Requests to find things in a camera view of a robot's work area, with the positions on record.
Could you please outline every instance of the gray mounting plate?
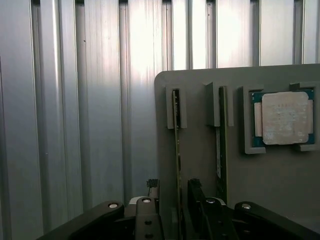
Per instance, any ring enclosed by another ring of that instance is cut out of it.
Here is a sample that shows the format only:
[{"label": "gray mounting plate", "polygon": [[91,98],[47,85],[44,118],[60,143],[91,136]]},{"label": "gray mounting plate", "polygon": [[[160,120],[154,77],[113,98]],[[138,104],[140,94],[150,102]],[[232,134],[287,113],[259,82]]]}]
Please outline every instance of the gray mounting plate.
[{"label": "gray mounting plate", "polygon": [[[319,151],[271,145],[266,146],[266,153],[244,154],[241,147],[245,135],[240,89],[262,85],[264,92],[285,92],[289,84],[320,82],[320,64],[304,64],[165,71],[155,78],[160,213],[166,237],[175,231],[169,223],[177,205],[175,139],[174,131],[167,128],[166,86],[182,86],[185,91],[187,127],[180,129],[179,137],[182,199],[186,209],[188,179],[200,179],[208,197],[216,196],[217,192],[216,134],[214,127],[206,125],[205,85],[212,82],[228,86],[233,95],[234,126],[227,127],[226,136],[227,205],[233,208],[241,201],[255,202],[320,232]],[[316,121],[314,125],[318,126],[320,120]]]}]

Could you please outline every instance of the bolt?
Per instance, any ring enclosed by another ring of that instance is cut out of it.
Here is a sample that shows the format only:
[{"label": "bolt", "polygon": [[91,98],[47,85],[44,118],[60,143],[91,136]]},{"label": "bolt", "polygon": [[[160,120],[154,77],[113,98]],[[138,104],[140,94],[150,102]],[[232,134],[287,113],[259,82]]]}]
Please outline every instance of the bolt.
[{"label": "bolt", "polygon": [[142,199],[142,202],[144,202],[144,203],[150,203],[150,202],[151,202],[151,199],[150,199],[150,198],[144,198],[144,199]]},{"label": "bolt", "polygon": [[154,235],[152,233],[147,233],[144,236],[145,236],[146,239],[152,239],[154,237]]},{"label": "bolt", "polygon": [[244,209],[247,209],[247,210],[250,210],[250,209],[251,209],[251,206],[250,206],[249,204],[247,204],[247,203],[242,204],[242,207],[243,207]]},{"label": "bolt", "polygon": [[215,203],[215,200],[214,200],[213,198],[208,198],[208,199],[206,200],[206,202],[209,203],[209,204],[214,204],[214,203]]},{"label": "bolt", "polygon": [[118,207],[117,203],[109,204],[109,208],[111,208],[111,209],[115,209],[116,207]]}]

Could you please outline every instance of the corrugated metal wall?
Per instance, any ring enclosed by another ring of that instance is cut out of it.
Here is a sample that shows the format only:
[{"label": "corrugated metal wall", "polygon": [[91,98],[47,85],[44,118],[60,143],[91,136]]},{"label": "corrugated metal wall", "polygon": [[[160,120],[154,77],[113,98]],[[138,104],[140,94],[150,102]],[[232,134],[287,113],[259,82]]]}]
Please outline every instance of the corrugated metal wall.
[{"label": "corrugated metal wall", "polygon": [[157,178],[154,78],[320,61],[319,0],[0,0],[0,240]]}]

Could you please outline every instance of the gray slot bracket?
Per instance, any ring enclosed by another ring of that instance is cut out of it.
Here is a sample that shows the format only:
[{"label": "gray slot bracket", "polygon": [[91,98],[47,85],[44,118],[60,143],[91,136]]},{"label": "gray slot bracket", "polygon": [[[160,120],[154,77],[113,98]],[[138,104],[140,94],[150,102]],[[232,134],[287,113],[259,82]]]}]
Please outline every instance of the gray slot bracket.
[{"label": "gray slot bracket", "polygon": [[234,125],[233,90],[230,86],[214,84],[213,82],[205,85],[206,124],[212,127],[220,127],[220,88],[226,89],[227,124],[232,127]]},{"label": "gray slot bracket", "polygon": [[265,147],[252,146],[252,108],[250,92],[260,92],[264,89],[263,85],[248,85],[241,87],[241,100],[243,101],[243,136],[244,136],[244,152],[246,154],[265,154]]},{"label": "gray slot bracket", "polygon": [[320,120],[320,85],[318,82],[298,82],[291,83],[290,90],[313,89],[314,104],[313,104],[313,131],[314,144],[298,144],[298,150],[301,152],[316,151],[320,149],[320,127],[317,126],[317,121]]},{"label": "gray slot bracket", "polygon": [[179,103],[180,103],[180,128],[187,128],[187,103],[186,103],[186,90],[180,84],[167,84],[165,86],[165,99],[166,99],[166,121],[167,128],[174,129],[174,112],[173,112],[173,90],[179,90]]}]

